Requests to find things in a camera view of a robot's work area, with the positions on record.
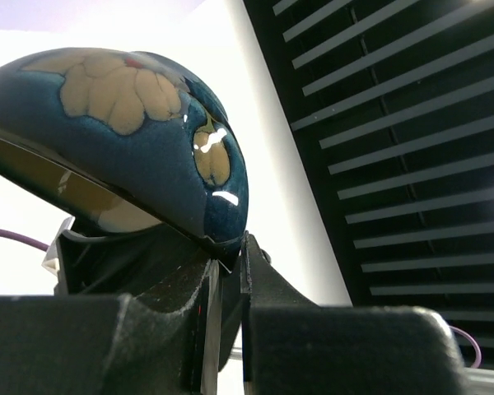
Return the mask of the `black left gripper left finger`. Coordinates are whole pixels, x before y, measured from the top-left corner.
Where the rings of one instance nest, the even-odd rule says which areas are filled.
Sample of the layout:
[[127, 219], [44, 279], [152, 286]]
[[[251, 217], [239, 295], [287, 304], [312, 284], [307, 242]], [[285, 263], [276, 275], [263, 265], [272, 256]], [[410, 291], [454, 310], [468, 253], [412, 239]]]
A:
[[0, 394], [217, 392], [217, 261], [163, 225], [57, 248], [53, 295], [0, 296]]

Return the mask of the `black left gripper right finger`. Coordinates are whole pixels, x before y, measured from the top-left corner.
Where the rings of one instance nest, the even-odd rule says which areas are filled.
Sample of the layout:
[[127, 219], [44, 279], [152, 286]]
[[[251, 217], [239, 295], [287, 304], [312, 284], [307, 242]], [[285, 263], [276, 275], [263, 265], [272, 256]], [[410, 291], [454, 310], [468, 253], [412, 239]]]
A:
[[321, 307], [268, 262], [253, 235], [240, 256], [248, 394], [465, 394], [451, 331], [418, 307]]

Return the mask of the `dark teal floral bowl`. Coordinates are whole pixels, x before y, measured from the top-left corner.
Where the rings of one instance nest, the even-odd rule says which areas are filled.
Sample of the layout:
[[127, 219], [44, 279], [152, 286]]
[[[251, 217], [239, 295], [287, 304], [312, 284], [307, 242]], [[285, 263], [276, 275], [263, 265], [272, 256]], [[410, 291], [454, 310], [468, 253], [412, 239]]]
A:
[[155, 53], [62, 48], [0, 67], [0, 175], [107, 234], [158, 225], [233, 268], [245, 159], [214, 92]]

